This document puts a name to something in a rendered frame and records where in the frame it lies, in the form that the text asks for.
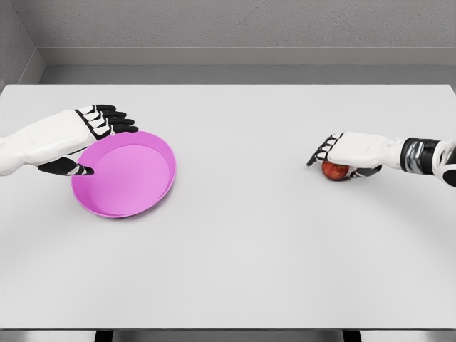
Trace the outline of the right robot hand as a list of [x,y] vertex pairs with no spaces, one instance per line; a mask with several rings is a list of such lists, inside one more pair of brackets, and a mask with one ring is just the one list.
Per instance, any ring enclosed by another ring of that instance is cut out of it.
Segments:
[[399,170],[402,146],[400,140],[347,131],[326,138],[306,165],[327,161],[348,166],[351,177],[369,177],[383,166]]

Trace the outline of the pink round plate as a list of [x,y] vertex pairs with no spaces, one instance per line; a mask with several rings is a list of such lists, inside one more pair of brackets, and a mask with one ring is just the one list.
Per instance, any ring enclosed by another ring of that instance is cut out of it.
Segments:
[[95,142],[78,162],[94,174],[71,178],[76,200],[89,212],[109,218],[130,217],[153,207],[168,193],[177,171],[172,148],[143,131]]

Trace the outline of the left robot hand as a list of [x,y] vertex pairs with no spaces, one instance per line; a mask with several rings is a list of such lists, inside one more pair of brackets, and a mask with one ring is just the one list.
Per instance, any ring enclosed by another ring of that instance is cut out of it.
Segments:
[[93,143],[119,133],[136,133],[135,121],[113,105],[64,110],[24,128],[29,145],[24,162],[53,175],[93,175],[91,167],[68,158]]

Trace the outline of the red apple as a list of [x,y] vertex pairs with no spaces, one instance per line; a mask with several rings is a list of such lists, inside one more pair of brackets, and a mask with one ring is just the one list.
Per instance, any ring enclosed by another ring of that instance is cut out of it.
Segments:
[[340,165],[329,161],[323,161],[321,163],[321,171],[327,179],[332,181],[339,181],[349,175],[350,167],[347,165]]

